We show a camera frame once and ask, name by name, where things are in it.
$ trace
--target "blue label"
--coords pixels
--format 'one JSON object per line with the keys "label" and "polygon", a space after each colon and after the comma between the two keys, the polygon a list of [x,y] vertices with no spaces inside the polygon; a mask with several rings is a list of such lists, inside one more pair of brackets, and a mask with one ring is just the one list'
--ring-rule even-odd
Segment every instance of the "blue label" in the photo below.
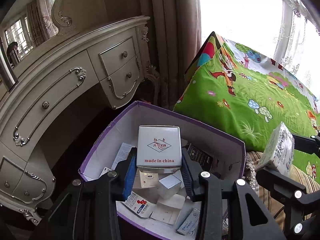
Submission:
{"label": "blue label", "polygon": [[141,205],[141,207],[137,211],[137,214],[139,214],[141,212],[141,210],[143,209],[144,206],[145,206],[144,204]]}

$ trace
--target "mirror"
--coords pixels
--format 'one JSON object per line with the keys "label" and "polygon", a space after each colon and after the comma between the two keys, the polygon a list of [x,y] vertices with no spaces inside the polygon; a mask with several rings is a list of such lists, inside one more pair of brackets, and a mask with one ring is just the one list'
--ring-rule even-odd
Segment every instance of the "mirror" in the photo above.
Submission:
{"label": "mirror", "polygon": [[51,18],[54,1],[16,0],[4,17],[1,38],[13,67],[35,47],[57,35],[58,28]]}

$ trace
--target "ornate knob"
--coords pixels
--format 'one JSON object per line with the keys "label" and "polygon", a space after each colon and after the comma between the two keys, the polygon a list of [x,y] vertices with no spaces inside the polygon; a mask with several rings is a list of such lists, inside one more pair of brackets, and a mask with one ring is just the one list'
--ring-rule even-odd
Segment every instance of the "ornate knob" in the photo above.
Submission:
{"label": "ornate knob", "polygon": [[49,102],[48,101],[43,101],[42,108],[43,109],[48,109],[49,108]]}

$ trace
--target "green blanket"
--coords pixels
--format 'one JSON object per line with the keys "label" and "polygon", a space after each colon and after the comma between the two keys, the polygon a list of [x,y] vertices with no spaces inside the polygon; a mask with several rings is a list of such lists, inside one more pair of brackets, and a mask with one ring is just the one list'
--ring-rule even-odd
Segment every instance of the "green blanket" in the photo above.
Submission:
{"label": "green blanket", "polygon": [[[186,72],[189,85],[174,111],[197,119],[263,152],[281,121],[295,134],[320,130],[318,99],[274,60],[215,33]],[[295,151],[293,164],[320,183],[320,160]]]}

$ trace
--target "diamond logo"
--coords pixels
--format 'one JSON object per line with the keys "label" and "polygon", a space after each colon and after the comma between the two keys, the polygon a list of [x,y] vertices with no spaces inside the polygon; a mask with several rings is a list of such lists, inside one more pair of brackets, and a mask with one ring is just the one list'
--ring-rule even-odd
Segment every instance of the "diamond logo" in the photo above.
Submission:
{"label": "diamond logo", "polygon": [[156,141],[148,144],[148,146],[157,152],[162,152],[165,149],[169,148],[171,145],[167,142],[162,141],[162,140],[156,140]]}

